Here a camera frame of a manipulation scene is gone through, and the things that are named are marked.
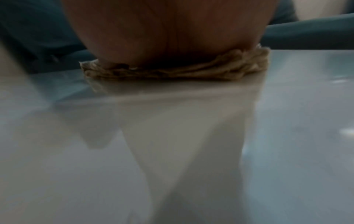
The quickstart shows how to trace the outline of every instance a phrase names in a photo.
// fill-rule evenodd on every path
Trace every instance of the white table surface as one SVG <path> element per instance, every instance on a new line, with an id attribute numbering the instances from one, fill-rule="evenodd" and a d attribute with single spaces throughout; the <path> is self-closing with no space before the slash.
<path id="1" fill-rule="evenodd" d="M 272 61 L 239 83 L 0 75 L 0 223 L 353 224 L 354 51 Z"/>

